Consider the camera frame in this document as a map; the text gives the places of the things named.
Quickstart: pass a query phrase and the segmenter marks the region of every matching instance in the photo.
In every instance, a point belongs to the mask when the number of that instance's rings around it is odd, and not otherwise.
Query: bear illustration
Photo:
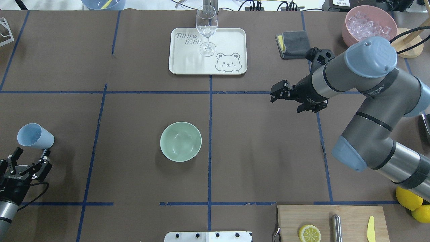
[[[242,68],[242,65],[239,62],[239,54],[234,53],[231,56],[224,55],[219,53],[216,55],[218,58],[218,62],[215,65],[215,68],[219,72],[239,72]]]

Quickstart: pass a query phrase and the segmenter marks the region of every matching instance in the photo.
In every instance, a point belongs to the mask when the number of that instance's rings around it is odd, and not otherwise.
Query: green bowl
[[[202,136],[196,126],[187,122],[169,125],[161,134],[160,147],[163,154],[172,161],[191,160],[202,146]]]

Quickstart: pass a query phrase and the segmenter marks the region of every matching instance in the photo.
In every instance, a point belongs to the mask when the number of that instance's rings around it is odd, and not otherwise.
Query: yellow lemon
[[[414,211],[423,204],[423,199],[421,197],[415,195],[409,190],[401,188],[400,186],[396,188],[396,197],[403,207],[411,211]]]
[[[430,205],[422,205],[412,211],[411,214],[420,223],[430,223]]]
[[[303,225],[298,231],[298,237],[301,242],[320,242],[321,232],[314,225]]]

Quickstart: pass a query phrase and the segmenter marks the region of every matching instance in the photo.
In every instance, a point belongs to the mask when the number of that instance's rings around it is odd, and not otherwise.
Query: cutting board
[[[331,206],[331,205],[278,205],[281,241],[300,241],[298,230],[312,224],[321,231],[321,242],[330,242],[332,215],[341,217],[343,241],[368,242],[366,238],[369,217],[375,218],[376,242],[390,242],[384,210],[380,206]]]

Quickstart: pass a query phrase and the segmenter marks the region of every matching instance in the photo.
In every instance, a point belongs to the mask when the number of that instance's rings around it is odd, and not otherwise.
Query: glass base
[[[200,45],[199,51],[202,56],[213,56],[216,53],[216,46],[211,42],[209,44],[203,43]]]

